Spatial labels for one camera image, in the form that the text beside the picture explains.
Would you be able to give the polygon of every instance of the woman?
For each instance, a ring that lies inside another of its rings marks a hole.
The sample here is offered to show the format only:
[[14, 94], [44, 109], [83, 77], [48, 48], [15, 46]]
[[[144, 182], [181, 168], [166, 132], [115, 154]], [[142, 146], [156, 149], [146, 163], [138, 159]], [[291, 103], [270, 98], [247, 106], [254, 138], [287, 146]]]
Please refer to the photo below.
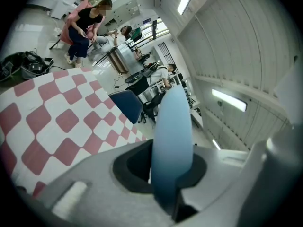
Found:
[[106, 11], [111, 10], [113, 4], [111, 0], [103, 0], [92, 8], [86, 8], [78, 12], [78, 15], [71, 21], [69, 36], [73, 41], [65, 58], [68, 64], [73, 63], [74, 56], [77, 57], [75, 66], [81, 67], [81, 57], [85, 58], [89, 47], [89, 39], [86, 36], [87, 28], [93, 26], [92, 42], [97, 38], [97, 25], [101, 23]]
[[135, 48], [135, 50], [134, 50], [134, 57], [135, 57], [135, 59], [136, 59], [137, 61], [140, 60], [141, 57], [142, 57], [142, 52], [141, 52], [141, 50], [139, 50], [138, 48]]
[[118, 47], [126, 41], [126, 36], [131, 32], [132, 27], [129, 25], [123, 27], [119, 33], [117, 30], [108, 32], [108, 36], [97, 36], [93, 42], [94, 49], [89, 53], [89, 56], [94, 56], [98, 53], [109, 52], [112, 48]]

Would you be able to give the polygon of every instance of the tiled floor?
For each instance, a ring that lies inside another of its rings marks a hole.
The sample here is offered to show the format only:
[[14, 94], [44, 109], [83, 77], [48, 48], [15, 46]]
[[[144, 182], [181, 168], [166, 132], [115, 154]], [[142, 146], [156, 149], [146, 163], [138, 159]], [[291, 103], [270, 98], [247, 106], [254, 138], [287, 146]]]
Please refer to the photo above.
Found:
[[[64, 54], [69, 48], [68, 44], [60, 42], [52, 50], [49, 50], [58, 40], [57, 35], [61, 32], [63, 26], [63, 20], [49, 17], [46, 11], [40, 9], [24, 9], [11, 26], [11, 30], [0, 52], [0, 59], [2, 60], [6, 56], [16, 52], [36, 51], [41, 57], [53, 58], [55, 66], [64, 69], [72, 68], [73, 66], [67, 64], [64, 58]], [[93, 64], [94, 61], [83, 58], [84, 67], [91, 67]], [[124, 90], [127, 87], [127, 84], [124, 84], [124, 80], [129, 75], [119, 75], [107, 59], [99, 65], [94, 65], [93, 73], [108, 94]], [[14, 77], [5, 83], [1, 83], [0, 93], [20, 82], [20, 79]], [[154, 137], [155, 124], [152, 120], [147, 119], [146, 124], [143, 122], [137, 123], [136, 127], [146, 138], [152, 139]], [[211, 147], [203, 132], [201, 132], [200, 129], [196, 129], [195, 126], [193, 126], [193, 138], [194, 143], [200, 146]]]

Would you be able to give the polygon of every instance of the green object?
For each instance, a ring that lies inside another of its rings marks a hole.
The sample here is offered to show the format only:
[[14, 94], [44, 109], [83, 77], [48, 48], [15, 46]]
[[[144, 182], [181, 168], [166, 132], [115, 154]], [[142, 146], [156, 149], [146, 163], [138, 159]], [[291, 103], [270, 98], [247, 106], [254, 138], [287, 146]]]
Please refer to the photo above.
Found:
[[132, 35], [131, 39], [134, 40], [140, 33], [141, 33], [141, 29], [140, 29], [140, 28], [137, 28], [137, 29], [134, 31], [134, 34]]

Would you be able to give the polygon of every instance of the desk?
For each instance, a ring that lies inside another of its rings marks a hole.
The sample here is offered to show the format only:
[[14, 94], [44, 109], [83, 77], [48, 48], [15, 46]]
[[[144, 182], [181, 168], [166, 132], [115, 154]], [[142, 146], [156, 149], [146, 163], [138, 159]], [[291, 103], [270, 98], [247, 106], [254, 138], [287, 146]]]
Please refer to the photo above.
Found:
[[140, 72], [144, 68], [143, 65], [135, 59], [134, 54], [125, 44], [118, 46], [115, 53], [118, 58], [120, 58], [122, 65], [127, 67], [131, 75]]
[[0, 95], [0, 156], [14, 184], [34, 196], [81, 160], [141, 140], [90, 68], [49, 73]]

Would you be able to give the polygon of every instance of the woman's arm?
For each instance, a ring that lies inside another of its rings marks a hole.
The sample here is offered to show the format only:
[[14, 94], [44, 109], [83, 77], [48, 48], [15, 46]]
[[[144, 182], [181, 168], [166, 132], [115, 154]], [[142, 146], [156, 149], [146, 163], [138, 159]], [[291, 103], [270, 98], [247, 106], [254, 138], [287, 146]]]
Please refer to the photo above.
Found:
[[78, 33], [81, 35], [82, 34], [82, 29], [76, 24], [76, 22], [80, 19], [79, 15], [74, 17], [71, 21], [71, 26], [78, 31]]
[[95, 42], [96, 41], [96, 38], [97, 38], [97, 29], [98, 29], [98, 24], [99, 23], [94, 23], [94, 26], [93, 26], [93, 37], [91, 39], [92, 42]]
[[94, 35], [96, 35], [97, 34], [97, 27], [98, 27], [98, 25], [99, 25], [99, 23], [94, 23], [94, 26], [93, 26], [93, 33], [94, 33]]
[[114, 34], [115, 34], [114, 46], [117, 47], [118, 46], [117, 36], [118, 36], [119, 32], [118, 31], [114, 31]]

